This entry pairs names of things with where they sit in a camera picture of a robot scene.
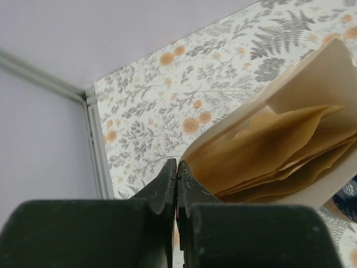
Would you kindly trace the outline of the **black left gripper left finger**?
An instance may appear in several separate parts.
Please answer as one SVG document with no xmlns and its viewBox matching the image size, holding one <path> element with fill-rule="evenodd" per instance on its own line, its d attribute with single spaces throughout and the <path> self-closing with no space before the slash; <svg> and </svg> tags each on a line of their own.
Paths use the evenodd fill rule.
<svg viewBox="0 0 357 268">
<path fill-rule="evenodd" d="M 129 199 L 32 200 L 1 231 L 2 267 L 172 267 L 176 160 Z"/>
</svg>

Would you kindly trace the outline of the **orange coffee filter box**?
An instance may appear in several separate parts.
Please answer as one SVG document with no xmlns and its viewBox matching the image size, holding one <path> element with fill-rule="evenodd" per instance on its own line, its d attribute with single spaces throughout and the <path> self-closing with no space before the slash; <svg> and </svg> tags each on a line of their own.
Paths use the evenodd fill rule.
<svg viewBox="0 0 357 268">
<path fill-rule="evenodd" d="M 319 208 L 356 175 L 356 66 L 333 38 L 205 131 L 184 152 L 227 203 Z"/>
</svg>

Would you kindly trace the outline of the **blue glass dripper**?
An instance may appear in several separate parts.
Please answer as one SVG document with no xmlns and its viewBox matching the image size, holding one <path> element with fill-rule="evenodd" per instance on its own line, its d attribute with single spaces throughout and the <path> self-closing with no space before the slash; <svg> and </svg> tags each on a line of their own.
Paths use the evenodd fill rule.
<svg viewBox="0 0 357 268">
<path fill-rule="evenodd" d="M 332 197 L 332 201 L 345 216 L 356 222 L 356 176 Z"/>
</svg>

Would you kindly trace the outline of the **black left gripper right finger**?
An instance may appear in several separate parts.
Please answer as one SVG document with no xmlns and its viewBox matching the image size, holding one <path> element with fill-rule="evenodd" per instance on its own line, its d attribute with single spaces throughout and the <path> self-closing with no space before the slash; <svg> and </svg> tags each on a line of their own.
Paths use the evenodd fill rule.
<svg viewBox="0 0 357 268">
<path fill-rule="evenodd" d="M 177 169 L 177 224 L 185 267 L 341 267 L 326 225 L 300 205 L 222 203 Z"/>
</svg>

